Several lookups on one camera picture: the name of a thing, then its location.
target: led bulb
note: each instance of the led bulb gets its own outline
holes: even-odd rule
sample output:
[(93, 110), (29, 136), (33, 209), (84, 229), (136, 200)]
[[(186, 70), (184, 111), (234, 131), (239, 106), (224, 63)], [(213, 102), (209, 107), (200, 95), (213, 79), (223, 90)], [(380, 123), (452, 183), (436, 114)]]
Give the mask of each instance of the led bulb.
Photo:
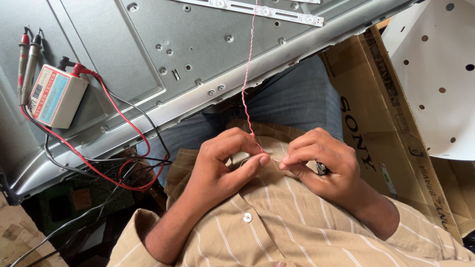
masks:
[(308, 15), (305, 16), (305, 21), (306, 21), (308, 24), (312, 24), (314, 20), (315, 20), (314, 17), (313, 17), (312, 15), (310, 15), (310, 14), (308, 14)]
[(226, 7), (226, 3), (224, 2), (224, 0), (216, 0), (216, 6), (222, 9)]
[(263, 16), (269, 16), (270, 14), (270, 9), (266, 6), (261, 7), (261, 14)]

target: hand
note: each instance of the hand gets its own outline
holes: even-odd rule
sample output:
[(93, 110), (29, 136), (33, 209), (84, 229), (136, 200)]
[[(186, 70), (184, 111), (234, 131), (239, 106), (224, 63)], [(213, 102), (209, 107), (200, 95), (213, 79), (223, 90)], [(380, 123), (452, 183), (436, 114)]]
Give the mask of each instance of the hand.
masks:
[[(225, 162), (239, 151), (255, 156), (231, 172)], [(269, 162), (269, 155), (261, 153), (250, 134), (239, 128), (226, 130), (201, 145), (183, 195), (207, 212), (241, 189)]]
[[(330, 172), (319, 176), (306, 166), (312, 160), (323, 163)], [(311, 130), (290, 142), (279, 169), (292, 172), (314, 194), (342, 206), (352, 201), (363, 182), (355, 150), (322, 128)]]

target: led strip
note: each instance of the led strip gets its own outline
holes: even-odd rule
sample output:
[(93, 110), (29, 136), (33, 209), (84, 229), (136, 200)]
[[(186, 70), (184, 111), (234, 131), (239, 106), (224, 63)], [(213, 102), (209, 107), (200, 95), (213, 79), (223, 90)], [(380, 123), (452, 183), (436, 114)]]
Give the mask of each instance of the led strip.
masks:
[(302, 2), (302, 3), (309, 3), (309, 4), (320, 4), (320, 0), (287, 0), (293, 2)]
[[(255, 5), (242, 3), (242, 2), (236, 2), (236, 1), (230, 1), (230, 0), (174, 0), (174, 1), (200, 5), (200, 6), (210, 7), (210, 8), (230, 10), (230, 11), (241, 12), (241, 13), (246, 13), (246, 14), (251, 14), (251, 15), (254, 15), (254, 12), (255, 12), (254, 8), (256, 7)], [(301, 14), (301, 13), (295, 13), (295, 12), (291, 12), (287, 10), (278, 10), (278, 9), (273, 9), (266, 6), (257, 6), (256, 15), (261, 16), (261, 17), (275, 18), (275, 19), (286, 20), (286, 21), (318, 26), (318, 27), (323, 26), (322, 17), (313, 16), (311, 14), (306, 15), (306, 14)]]

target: striped shirt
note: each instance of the striped shirt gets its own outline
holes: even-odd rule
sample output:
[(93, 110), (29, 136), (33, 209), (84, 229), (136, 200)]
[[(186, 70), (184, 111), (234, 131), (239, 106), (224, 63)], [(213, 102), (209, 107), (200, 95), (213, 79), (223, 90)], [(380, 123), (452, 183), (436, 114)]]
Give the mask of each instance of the striped shirt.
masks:
[[(228, 127), (245, 129), (245, 123), (234, 120)], [(253, 129), (258, 143), (278, 160), (288, 144), (304, 133), (276, 124), (253, 124)], [(197, 155), (196, 150), (179, 151), (167, 176), (168, 209), (186, 187)], [(248, 157), (236, 153), (227, 165), (234, 170)], [(239, 193), (201, 218), (175, 266), (475, 266), (475, 255), (450, 233), (414, 208), (390, 200), (399, 210), (399, 227), (382, 241), (347, 211), (311, 193), (271, 161)], [(108, 267), (169, 266), (155, 260), (143, 245), (158, 219), (151, 211), (137, 210)]]

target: jeans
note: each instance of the jeans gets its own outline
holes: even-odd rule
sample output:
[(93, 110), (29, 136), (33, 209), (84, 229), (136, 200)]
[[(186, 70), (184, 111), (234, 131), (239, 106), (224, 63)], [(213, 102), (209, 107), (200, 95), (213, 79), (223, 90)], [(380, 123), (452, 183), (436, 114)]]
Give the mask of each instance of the jeans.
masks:
[[(328, 80), (323, 62), (311, 57), (270, 77), (255, 96), (246, 101), (251, 121), (274, 123), (309, 131), (321, 127), (343, 141), (340, 96)], [(199, 149), (201, 144), (226, 129), (232, 119), (247, 119), (244, 108), (231, 108), (219, 114), (197, 114), (161, 132), (163, 141), (176, 159), (180, 148)], [(163, 158), (165, 150), (158, 138), (149, 141), (153, 158)], [(137, 144), (140, 155), (147, 152), (144, 142)], [(158, 180), (165, 187), (170, 165)]]

